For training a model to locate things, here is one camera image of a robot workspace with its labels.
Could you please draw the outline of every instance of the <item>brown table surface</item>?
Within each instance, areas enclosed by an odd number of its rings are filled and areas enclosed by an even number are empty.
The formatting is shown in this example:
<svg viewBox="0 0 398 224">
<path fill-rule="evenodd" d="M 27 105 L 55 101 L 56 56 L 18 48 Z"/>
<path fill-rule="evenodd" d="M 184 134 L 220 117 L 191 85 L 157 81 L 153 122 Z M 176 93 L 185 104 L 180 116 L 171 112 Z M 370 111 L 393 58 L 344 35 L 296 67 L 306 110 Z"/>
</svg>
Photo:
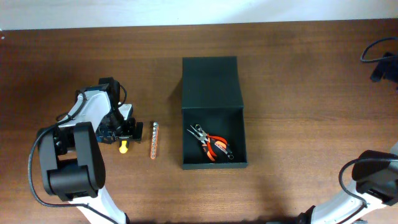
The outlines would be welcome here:
<svg viewBox="0 0 398 224">
<path fill-rule="evenodd" d="M 113 76 L 144 122 L 143 142 L 101 145 L 106 188 L 134 221 L 237 222 L 296 216 L 340 191 L 343 164 L 398 141 L 398 95 L 372 83 L 364 48 L 398 20 L 5 31 L 0 41 L 0 221 L 88 223 L 32 197 L 27 157 L 37 130 L 68 111 L 76 89 Z M 381 44 L 381 56 L 398 45 Z M 182 57 L 238 56 L 249 165 L 182 170 Z M 149 158 L 150 121 L 160 124 Z M 39 160 L 34 184 L 43 190 Z M 365 216 L 396 223 L 398 207 Z"/>
</svg>

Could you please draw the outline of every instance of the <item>white background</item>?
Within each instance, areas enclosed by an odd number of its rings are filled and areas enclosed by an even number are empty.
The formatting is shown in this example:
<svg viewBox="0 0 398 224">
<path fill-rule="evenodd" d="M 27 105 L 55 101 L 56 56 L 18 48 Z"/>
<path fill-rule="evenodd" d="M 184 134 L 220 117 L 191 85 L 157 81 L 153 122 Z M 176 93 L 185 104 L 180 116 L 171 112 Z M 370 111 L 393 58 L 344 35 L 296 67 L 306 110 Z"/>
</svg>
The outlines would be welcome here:
<svg viewBox="0 0 398 224">
<path fill-rule="evenodd" d="M 0 28 L 380 19 L 398 0 L 0 0 Z"/>
</svg>

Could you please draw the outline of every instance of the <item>cable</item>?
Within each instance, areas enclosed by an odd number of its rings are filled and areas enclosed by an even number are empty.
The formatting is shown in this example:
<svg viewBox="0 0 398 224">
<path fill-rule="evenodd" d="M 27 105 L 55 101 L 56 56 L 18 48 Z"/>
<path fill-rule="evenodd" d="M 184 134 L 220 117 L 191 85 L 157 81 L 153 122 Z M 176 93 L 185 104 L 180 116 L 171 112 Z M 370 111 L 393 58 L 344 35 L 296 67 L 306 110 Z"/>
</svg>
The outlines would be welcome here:
<svg viewBox="0 0 398 224">
<path fill-rule="evenodd" d="M 119 104 L 118 107 L 121 107 L 126 102 L 126 98 L 127 98 L 127 90 L 122 85 L 120 85 L 120 87 L 122 88 L 122 90 L 124 92 L 124 99 L 123 99 L 123 102 L 121 104 Z"/>
<path fill-rule="evenodd" d="M 346 192 L 348 195 L 350 195 L 350 196 L 352 196 L 352 197 L 354 197 L 354 198 L 356 198 L 356 199 L 361 200 L 362 203 L 363 203 L 363 206 L 364 206 L 365 208 L 367 208 L 367 207 L 368 207 L 368 202 L 366 201 L 366 199 L 365 199 L 365 198 L 362 198 L 362 197 L 359 196 L 359 195 L 356 195 L 356 194 L 350 192 L 350 191 L 345 187 L 345 185 L 344 185 L 344 183 L 343 183 L 343 173 L 344 173 L 344 171 L 345 171 L 349 166 L 354 165 L 354 164 L 358 164 L 358 163 L 362 163 L 362 162 L 398 162 L 398 159 L 371 158 L 371 157 L 370 157 L 370 158 L 359 158 L 359 159 L 354 159 L 354 160 L 352 160 L 352 161 L 347 162 L 347 163 L 341 168 L 340 172 L 338 173 L 338 182 L 339 182 L 341 188 L 342 188 L 342 189 L 344 190 L 344 192 Z"/>
<path fill-rule="evenodd" d="M 363 63 L 374 63 L 374 62 L 380 62 L 380 61 L 384 61 L 384 60 L 394 60 L 394 59 L 398 59 L 398 55 L 389 56 L 389 57 L 375 58 L 375 59 L 370 59 L 370 60 L 364 59 L 366 53 L 368 52 L 368 50 L 369 50 L 371 47 L 375 46 L 376 44 L 378 44 L 378 43 L 380 43 L 380 42 L 386 41 L 386 40 L 398 40 L 398 37 L 387 37 L 387 38 L 383 38 L 383 39 L 380 39 L 380 40 L 377 40 L 377 41 L 371 43 L 371 45 L 367 46 L 367 47 L 365 48 L 365 50 L 363 51 L 363 53 L 362 53 L 362 55 L 361 55 L 361 62 L 363 62 Z"/>
<path fill-rule="evenodd" d="M 68 118 L 60 121 L 56 124 L 53 124 L 47 128 L 45 128 L 40 134 L 39 136 L 36 138 L 36 140 L 33 143 L 32 148 L 30 149 L 30 153 L 29 153 L 29 158 L 28 158 L 28 163 L 27 163 L 27 177 L 28 177 L 28 181 L 29 181 L 29 187 L 30 187 L 30 191 L 32 192 L 33 197 L 36 199 L 36 201 L 38 201 L 41 205 L 47 206 L 47 207 L 52 207 L 52 208 L 67 208 L 67 207 L 84 207 L 89 209 L 90 211 L 94 212 L 95 214 L 107 219 L 108 221 L 110 221 L 113 224 L 118 224 L 116 221 L 114 221 L 112 218 L 107 217 L 106 215 L 100 213 L 99 211 L 95 210 L 94 208 L 90 207 L 88 204 L 85 203 L 77 203 L 77 204 L 52 204 L 52 203 L 47 203 L 44 202 L 36 193 L 36 190 L 33 186 L 33 181 L 32 181 L 32 160 L 33 160 L 33 153 L 35 151 L 35 148 L 37 147 L 38 143 L 40 142 L 40 140 L 50 131 L 52 131 L 54 128 L 56 128 L 57 126 L 60 126 L 62 124 L 65 124 L 69 121 L 71 121 L 76 115 L 78 115 L 80 113 L 80 111 L 83 109 L 84 105 L 86 104 L 87 101 L 87 97 L 84 93 L 84 91 L 78 90 L 78 93 L 83 95 L 83 101 L 81 102 L 81 105 L 79 106 L 79 108 L 72 114 L 72 115 L 68 115 Z"/>
</svg>

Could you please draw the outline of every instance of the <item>black box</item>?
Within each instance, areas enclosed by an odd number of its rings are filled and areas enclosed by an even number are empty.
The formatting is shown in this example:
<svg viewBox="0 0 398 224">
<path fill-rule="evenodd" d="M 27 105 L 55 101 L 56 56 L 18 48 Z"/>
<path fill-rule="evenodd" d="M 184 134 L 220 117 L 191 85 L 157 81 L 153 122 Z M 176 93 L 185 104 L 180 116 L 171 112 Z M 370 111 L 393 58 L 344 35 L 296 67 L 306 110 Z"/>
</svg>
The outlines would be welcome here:
<svg viewBox="0 0 398 224">
<path fill-rule="evenodd" d="M 183 58 L 182 65 L 182 168 L 247 167 L 243 99 L 236 57 Z M 225 138 L 234 159 L 218 156 L 215 163 L 211 162 L 201 143 L 187 131 L 195 124 L 200 124 L 209 135 Z"/>
</svg>

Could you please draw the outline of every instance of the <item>wire cutter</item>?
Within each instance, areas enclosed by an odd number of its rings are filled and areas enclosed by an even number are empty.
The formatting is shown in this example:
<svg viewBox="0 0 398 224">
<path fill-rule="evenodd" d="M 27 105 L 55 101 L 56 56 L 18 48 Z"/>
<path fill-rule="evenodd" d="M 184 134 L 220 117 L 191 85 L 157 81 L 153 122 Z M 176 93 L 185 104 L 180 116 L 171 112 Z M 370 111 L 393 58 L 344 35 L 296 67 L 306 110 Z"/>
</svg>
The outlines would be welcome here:
<svg viewBox="0 0 398 224">
<path fill-rule="evenodd" d="M 199 124 L 196 124 L 195 127 L 191 125 L 191 128 L 197 133 L 197 135 L 189 129 L 187 129 L 187 131 L 189 131 L 202 143 L 202 149 L 212 162 L 216 161 L 215 158 L 217 157 L 217 155 L 214 153 L 211 145 L 216 146 L 219 150 L 225 153 L 229 159 L 234 159 L 232 151 L 229 148 L 229 144 L 225 140 L 225 138 L 219 136 L 210 136 L 204 130 L 202 130 Z"/>
</svg>

